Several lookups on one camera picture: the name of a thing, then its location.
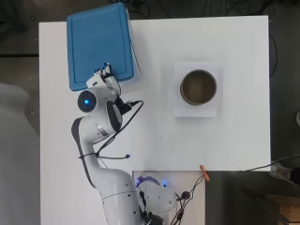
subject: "white table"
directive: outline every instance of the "white table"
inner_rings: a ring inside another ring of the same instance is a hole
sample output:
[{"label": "white table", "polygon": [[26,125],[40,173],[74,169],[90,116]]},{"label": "white table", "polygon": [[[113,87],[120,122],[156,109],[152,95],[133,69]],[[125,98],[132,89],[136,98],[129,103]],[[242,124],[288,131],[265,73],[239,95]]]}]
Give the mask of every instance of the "white table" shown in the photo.
[{"label": "white table", "polygon": [[[83,114],[77,107],[79,93],[68,88],[66,27],[65,22],[39,25],[41,220],[42,225],[105,224],[98,193],[86,181],[70,133],[74,119]],[[129,173],[198,171],[203,164],[207,170],[226,171],[269,163],[267,17],[134,21],[132,27],[142,89],[123,99],[143,99],[145,105],[103,151],[131,158],[107,161],[109,167]],[[217,118],[173,118],[174,60],[219,65],[223,98]],[[185,183],[187,176],[175,172],[173,177],[174,188],[181,190],[175,183]],[[190,178],[185,185],[193,182]],[[193,204],[203,208],[203,201]],[[204,223],[204,210],[196,211],[198,219],[186,224]]]}]

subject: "gray floor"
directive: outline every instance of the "gray floor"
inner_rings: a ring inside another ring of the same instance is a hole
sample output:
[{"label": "gray floor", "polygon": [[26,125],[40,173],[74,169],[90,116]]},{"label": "gray floor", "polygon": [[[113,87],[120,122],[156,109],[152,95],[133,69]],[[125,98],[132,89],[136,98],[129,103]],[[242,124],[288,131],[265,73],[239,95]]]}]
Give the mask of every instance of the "gray floor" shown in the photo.
[{"label": "gray floor", "polygon": [[[255,11],[263,0],[252,0]],[[157,0],[147,1],[151,19],[166,18]],[[204,0],[161,0],[172,18],[200,17]],[[11,31],[0,37],[0,53],[38,53],[38,22],[65,21],[75,12],[108,5],[107,0],[19,0],[22,21],[29,27],[27,34]],[[270,79],[272,158],[300,155],[300,127],[295,113],[300,110],[300,11],[298,5],[275,3],[279,14],[270,22],[270,34],[277,43],[277,70]],[[223,1],[208,1],[205,17],[222,15]],[[243,13],[248,3],[238,6]],[[132,19],[141,19],[132,14]],[[274,46],[270,47],[271,70],[274,66]],[[26,115],[39,133],[38,58],[0,58],[0,83],[22,87],[30,96]],[[283,163],[299,166],[300,160]],[[206,190],[206,224],[277,224],[242,190],[256,193],[300,197],[300,187],[272,179],[266,172],[210,172],[211,182]]]}]

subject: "blue tray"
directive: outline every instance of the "blue tray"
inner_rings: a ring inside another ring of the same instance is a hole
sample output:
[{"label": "blue tray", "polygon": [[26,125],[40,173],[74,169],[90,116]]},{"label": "blue tray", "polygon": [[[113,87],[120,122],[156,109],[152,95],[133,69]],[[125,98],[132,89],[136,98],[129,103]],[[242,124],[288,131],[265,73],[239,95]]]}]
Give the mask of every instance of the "blue tray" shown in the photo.
[{"label": "blue tray", "polygon": [[94,71],[110,62],[117,81],[133,77],[128,16],[124,4],[71,15],[67,18],[67,60],[72,91],[87,88]]}]

